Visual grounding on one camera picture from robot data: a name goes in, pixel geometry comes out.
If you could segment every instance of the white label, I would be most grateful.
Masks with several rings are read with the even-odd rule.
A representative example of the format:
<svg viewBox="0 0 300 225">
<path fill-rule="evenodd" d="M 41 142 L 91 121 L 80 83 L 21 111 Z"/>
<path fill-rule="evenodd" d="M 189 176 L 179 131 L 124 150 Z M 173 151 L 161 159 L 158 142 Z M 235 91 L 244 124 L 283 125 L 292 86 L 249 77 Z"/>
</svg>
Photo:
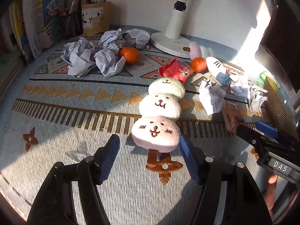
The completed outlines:
<svg viewBox="0 0 300 225">
<path fill-rule="evenodd" d="M 93 27 L 93 19 L 103 14 L 103 7 L 82 9 L 82 26 L 86 29 Z"/>
</svg>

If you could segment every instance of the orange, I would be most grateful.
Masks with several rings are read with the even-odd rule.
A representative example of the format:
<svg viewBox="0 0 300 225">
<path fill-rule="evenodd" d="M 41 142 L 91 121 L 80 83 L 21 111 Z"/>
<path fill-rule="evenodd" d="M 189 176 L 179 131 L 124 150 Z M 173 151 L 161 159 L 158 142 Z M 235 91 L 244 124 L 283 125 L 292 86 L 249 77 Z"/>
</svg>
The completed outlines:
<svg viewBox="0 0 300 225">
<path fill-rule="evenodd" d="M 140 59 L 140 52 L 133 47 L 124 47 L 120 51 L 120 56 L 126 59 L 127 64 L 135 64 Z"/>
<path fill-rule="evenodd" d="M 194 68 L 194 70 L 199 73 L 206 69 L 207 64 L 204 58 L 195 58 L 190 63 L 191 67 Z"/>
</svg>

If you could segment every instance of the white wall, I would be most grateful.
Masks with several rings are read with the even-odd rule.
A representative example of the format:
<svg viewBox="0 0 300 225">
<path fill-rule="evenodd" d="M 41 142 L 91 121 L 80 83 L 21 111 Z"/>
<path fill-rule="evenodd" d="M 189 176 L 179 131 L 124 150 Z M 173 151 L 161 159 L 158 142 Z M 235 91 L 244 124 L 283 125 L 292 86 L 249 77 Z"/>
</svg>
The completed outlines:
<svg viewBox="0 0 300 225">
<path fill-rule="evenodd" d="M 112 24 L 145 26 L 164 31 L 176 0 L 109 0 Z M 271 1 L 265 0 L 269 9 Z M 251 28 L 261 0 L 188 0 L 182 33 L 239 50 Z"/>
</svg>

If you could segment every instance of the snack package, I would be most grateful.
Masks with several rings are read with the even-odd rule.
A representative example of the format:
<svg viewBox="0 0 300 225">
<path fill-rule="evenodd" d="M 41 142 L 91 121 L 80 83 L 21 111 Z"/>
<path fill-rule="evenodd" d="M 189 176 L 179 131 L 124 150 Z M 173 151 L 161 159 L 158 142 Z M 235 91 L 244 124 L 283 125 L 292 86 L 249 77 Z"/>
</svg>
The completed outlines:
<svg viewBox="0 0 300 225">
<path fill-rule="evenodd" d="M 192 67 L 185 65 L 178 57 L 174 57 L 169 64 L 158 68 L 158 73 L 161 77 L 177 79 L 182 85 L 185 84 L 187 78 L 191 76 L 194 71 Z"/>
<path fill-rule="evenodd" d="M 236 133 L 236 128 L 244 124 L 244 115 L 239 105 L 225 101 L 225 107 L 222 109 L 222 115 L 228 132 Z"/>
</svg>

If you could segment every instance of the patterned tablecloth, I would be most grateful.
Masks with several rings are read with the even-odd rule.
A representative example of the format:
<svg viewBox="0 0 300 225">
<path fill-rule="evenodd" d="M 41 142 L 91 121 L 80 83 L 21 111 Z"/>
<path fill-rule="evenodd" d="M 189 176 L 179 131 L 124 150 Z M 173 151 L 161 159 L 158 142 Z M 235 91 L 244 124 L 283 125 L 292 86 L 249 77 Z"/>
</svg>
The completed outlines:
<svg viewBox="0 0 300 225">
<path fill-rule="evenodd" d="M 44 52 L 30 79 L 16 83 L 22 84 L 22 89 L 7 112 L 0 144 L 0 192 L 26 219 L 55 162 L 78 163 L 104 146 L 111 134 L 117 134 L 119 153 L 108 180 L 98 187 L 111 223 L 188 224 L 201 187 L 190 179 L 179 148 L 161 154 L 157 168 L 149 168 L 147 150 L 136 146 L 130 134 L 133 123 L 141 117 L 139 102 L 159 77 L 158 67 L 168 64 L 172 56 L 150 46 L 140 50 L 136 64 L 125 65 L 116 76 L 104 78 L 94 70 L 73 78 L 60 57 L 62 48 L 60 43 L 56 50 Z M 232 73 L 244 73 L 241 67 L 220 61 Z M 186 94 L 180 101 L 181 118 L 176 123 L 206 155 L 232 164 L 244 162 L 263 190 L 264 171 L 256 165 L 252 147 L 227 132 L 221 113 L 207 116 L 199 101 L 199 85 L 208 77 L 205 70 L 187 80 Z M 252 116 L 245 99 L 225 97 L 241 106 L 248 126 L 255 128 L 254 122 L 266 120 L 264 109 Z M 73 195 L 78 223 L 85 224 L 76 182 Z"/>
</svg>

